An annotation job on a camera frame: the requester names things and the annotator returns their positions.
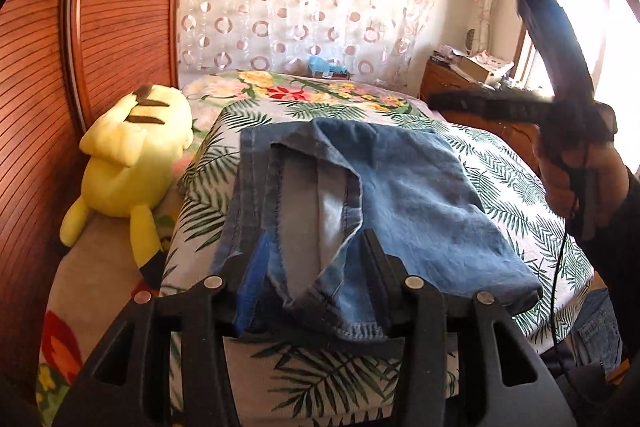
window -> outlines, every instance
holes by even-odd
[[[640,78],[634,71],[633,54],[640,44],[640,23],[625,0],[558,0],[566,12],[591,73],[595,98],[616,112],[616,149],[625,164],[640,166]],[[523,30],[516,52],[515,79],[527,89],[553,94],[545,65]]]

red flower pattern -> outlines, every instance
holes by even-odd
[[[51,310],[44,316],[40,348],[47,363],[71,384],[82,367],[80,348],[71,328]]]
[[[276,86],[268,87],[267,92],[269,93],[269,98],[274,98],[275,100],[286,100],[287,102],[307,100],[306,93],[302,89],[293,90]]]

hand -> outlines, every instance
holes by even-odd
[[[546,190],[546,203],[558,216],[570,218],[575,194],[569,188],[569,175],[546,157],[540,135],[536,140],[534,152],[540,163],[542,184]],[[562,161],[568,167],[581,168],[584,163],[584,148],[562,152]],[[598,176],[596,226],[606,227],[629,192],[626,167],[613,144],[607,143],[590,145],[586,168],[594,169]]]

bed sheet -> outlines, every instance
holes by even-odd
[[[154,211],[168,253],[161,295],[184,291],[207,274],[231,196],[240,128],[277,120],[276,113],[305,120],[316,116],[367,119],[412,129],[431,128],[449,142],[488,215],[543,284],[545,298],[515,320],[538,351],[550,346],[548,294],[563,225],[546,206],[540,181],[502,140],[485,131],[446,123],[414,98],[354,82],[229,72],[203,76],[184,87],[183,93],[193,111],[195,140],[176,166],[174,185]],[[205,151],[212,155],[205,158]],[[183,172],[184,200],[177,188]],[[206,194],[219,197],[207,199]],[[570,242],[556,305],[562,336],[580,309],[592,274],[581,251]],[[127,221],[95,216],[62,260],[47,305],[36,382],[36,400],[45,425],[52,422],[101,335],[130,296],[143,287],[130,251]],[[225,350],[244,425],[343,425],[390,410],[398,360],[232,340],[225,341]],[[170,356],[171,398],[175,423],[180,424],[177,335],[172,338]],[[448,367],[450,396],[457,392],[454,348]]]

wooden wardrobe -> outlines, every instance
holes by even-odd
[[[33,387],[78,141],[140,84],[177,86],[175,0],[7,0],[0,9],[0,374]]]

